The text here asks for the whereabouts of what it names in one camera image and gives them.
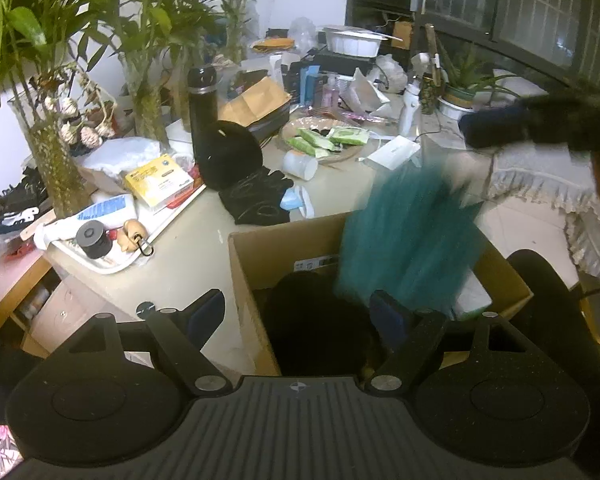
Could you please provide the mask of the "teal mesh bath pouf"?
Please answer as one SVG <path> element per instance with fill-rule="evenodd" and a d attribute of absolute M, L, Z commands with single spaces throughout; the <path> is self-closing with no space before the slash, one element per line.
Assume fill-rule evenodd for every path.
<path fill-rule="evenodd" d="M 468 183 L 453 183 L 439 164 L 377 179 L 344 224 L 337 294 L 369 304 L 381 290 L 408 310 L 451 316 L 486 247 L 481 205 L 467 200 Z"/>

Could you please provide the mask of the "black gloves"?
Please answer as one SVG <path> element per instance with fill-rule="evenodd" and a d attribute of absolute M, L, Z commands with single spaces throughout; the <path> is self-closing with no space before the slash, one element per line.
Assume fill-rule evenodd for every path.
<path fill-rule="evenodd" d="M 281 171 L 261 167 L 219 196 L 236 226 L 276 226 L 290 221 L 290 213 L 280 203 L 293 187 L 294 181 Z"/>

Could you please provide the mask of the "blue tissue pack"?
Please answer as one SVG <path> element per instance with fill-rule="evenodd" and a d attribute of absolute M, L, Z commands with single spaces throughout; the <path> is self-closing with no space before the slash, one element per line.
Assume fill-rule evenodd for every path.
<path fill-rule="evenodd" d="M 288 212 L 298 210 L 303 219 L 313 219 L 315 217 L 315 210 L 309 192 L 302 185 L 287 188 L 280 200 L 279 207 Z"/>

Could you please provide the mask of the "white plastic tray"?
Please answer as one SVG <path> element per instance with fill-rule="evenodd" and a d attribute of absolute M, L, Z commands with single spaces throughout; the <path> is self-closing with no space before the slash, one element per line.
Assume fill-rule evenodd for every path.
<path fill-rule="evenodd" d="M 159 211 L 130 194 L 99 193 L 97 202 L 79 214 L 38 228 L 35 246 L 56 247 L 88 270 L 115 274 L 140 257 L 150 257 L 158 236 L 205 189 L 195 184 Z"/>

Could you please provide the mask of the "potted aloe plant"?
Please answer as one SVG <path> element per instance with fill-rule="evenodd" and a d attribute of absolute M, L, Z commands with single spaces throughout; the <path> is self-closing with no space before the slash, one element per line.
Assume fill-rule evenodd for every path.
<path fill-rule="evenodd" d="M 488 62 L 478 58 L 474 44 L 465 44 L 454 55 L 450 55 L 440 39 L 437 40 L 437 45 L 441 68 L 446 73 L 442 93 L 442 99 L 446 102 L 469 110 L 474 105 L 475 97 L 481 92 L 489 95 L 488 103 L 491 103 L 496 94 L 512 96 L 515 100 L 520 98 L 517 92 L 502 85 L 507 75 L 495 76 L 486 72 Z"/>

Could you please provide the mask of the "white blue lotion tube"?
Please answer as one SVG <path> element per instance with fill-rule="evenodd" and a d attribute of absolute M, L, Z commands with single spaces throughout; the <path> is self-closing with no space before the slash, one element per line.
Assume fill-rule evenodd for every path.
<path fill-rule="evenodd" d="M 136 220 L 135 200 L 131 194 L 109 197 L 101 202 L 91 204 L 71 217 L 55 220 L 46 226 L 39 226 L 33 241 L 35 247 L 46 250 L 55 240 L 72 240 L 79 228 L 90 221 L 100 222 L 106 231 L 119 229 L 125 221 Z"/>

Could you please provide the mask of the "yellow medicine box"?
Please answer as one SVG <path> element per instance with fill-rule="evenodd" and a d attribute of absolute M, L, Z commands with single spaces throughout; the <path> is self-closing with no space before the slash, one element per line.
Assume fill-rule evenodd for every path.
<path fill-rule="evenodd" d="M 159 211 L 194 186 L 194 179 L 168 154 L 124 176 L 125 186 L 152 211 Z"/>

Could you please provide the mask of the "white phone gimbal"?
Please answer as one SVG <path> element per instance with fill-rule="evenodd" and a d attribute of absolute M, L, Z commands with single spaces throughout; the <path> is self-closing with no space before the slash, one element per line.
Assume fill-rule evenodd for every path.
<path fill-rule="evenodd" d="M 438 52 L 438 43 L 434 25 L 425 25 L 427 39 L 427 53 L 419 53 L 412 57 L 414 76 L 407 83 L 403 95 L 403 108 L 399 119 L 400 136 L 410 136 L 413 122 L 420 107 L 420 94 L 424 88 L 425 76 L 430 75 L 432 88 L 431 94 L 434 99 L 440 94 L 443 87 L 443 77 Z"/>

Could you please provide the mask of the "white power bank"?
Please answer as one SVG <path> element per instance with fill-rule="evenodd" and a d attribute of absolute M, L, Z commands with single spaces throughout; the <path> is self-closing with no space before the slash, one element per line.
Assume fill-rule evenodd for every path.
<path fill-rule="evenodd" d="M 420 152 L 420 145 L 405 136 L 396 136 L 363 160 L 376 170 L 393 171 Z"/>

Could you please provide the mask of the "white plastic bag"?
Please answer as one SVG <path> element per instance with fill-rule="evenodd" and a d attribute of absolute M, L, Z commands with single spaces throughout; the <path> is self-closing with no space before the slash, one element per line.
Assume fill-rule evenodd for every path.
<path fill-rule="evenodd" d="M 110 139 L 83 157 L 79 161 L 79 168 L 117 178 L 148 164 L 162 154 L 163 146 L 156 140 L 142 136 Z"/>

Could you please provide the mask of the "clear glass plate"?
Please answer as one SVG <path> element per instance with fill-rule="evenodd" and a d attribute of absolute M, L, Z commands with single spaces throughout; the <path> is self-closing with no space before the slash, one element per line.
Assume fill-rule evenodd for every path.
<path fill-rule="evenodd" d="M 283 126 L 279 136 L 286 148 L 293 148 L 296 151 L 313 156 L 320 164 L 334 164 L 335 162 L 344 162 L 350 158 L 355 158 L 355 156 L 361 154 L 364 146 L 366 146 L 368 142 L 363 146 L 341 145 L 334 143 L 336 145 L 336 151 L 330 152 L 321 150 L 320 148 L 314 148 L 314 146 L 299 136 L 298 130 L 300 128 L 313 130 L 327 139 L 329 131 L 337 126 L 358 127 L 348 125 L 341 120 L 332 118 L 303 117 L 288 122 L 286 126 Z"/>

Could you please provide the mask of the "green wipes pack left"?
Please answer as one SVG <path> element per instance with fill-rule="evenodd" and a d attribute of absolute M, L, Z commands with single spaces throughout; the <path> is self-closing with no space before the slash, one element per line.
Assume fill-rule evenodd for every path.
<path fill-rule="evenodd" d="M 313 130 L 300 128 L 298 133 L 303 140 L 306 140 L 306 142 L 314 146 L 314 148 L 320 148 L 321 150 L 330 152 L 336 151 L 336 145 L 333 144 L 331 140 L 324 138 L 324 136 L 321 136 L 319 133 L 316 133 Z"/>

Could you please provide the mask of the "black thermos bottle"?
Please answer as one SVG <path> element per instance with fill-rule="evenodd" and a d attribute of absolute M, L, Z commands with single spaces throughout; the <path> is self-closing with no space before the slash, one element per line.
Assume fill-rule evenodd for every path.
<path fill-rule="evenodd" d="M 211 152 L 218 134 L 218 74 L 212 65 L 194 66 L 187 75 L 189 122 L 192 142 L 198 162 Z"/>

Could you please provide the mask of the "black rectangular box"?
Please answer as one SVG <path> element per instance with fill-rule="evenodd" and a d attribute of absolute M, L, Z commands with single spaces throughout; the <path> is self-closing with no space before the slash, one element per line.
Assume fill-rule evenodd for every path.
<path fill-rule="evenodd" d="M 338 54 L 329 50 L 319 50 L 312 55 L 311 64 L 320 66 L 323 73 L 353 77 L 356 70 L 366 76 L 375 66 L 375 60 L 373 58 L 357 58 L 356 56 Z"/>

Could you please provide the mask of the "wooden keychain toy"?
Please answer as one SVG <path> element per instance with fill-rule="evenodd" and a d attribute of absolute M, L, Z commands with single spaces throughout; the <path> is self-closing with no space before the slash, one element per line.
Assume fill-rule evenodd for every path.
<path fill-rule="evenodd" d="M 147 230 L 135 219 L 126 220 L 118 229 L 117 243 L 122 252 L 140 252 L 143 257 L 150 257 L 155 251 L 149 243 Z"/>

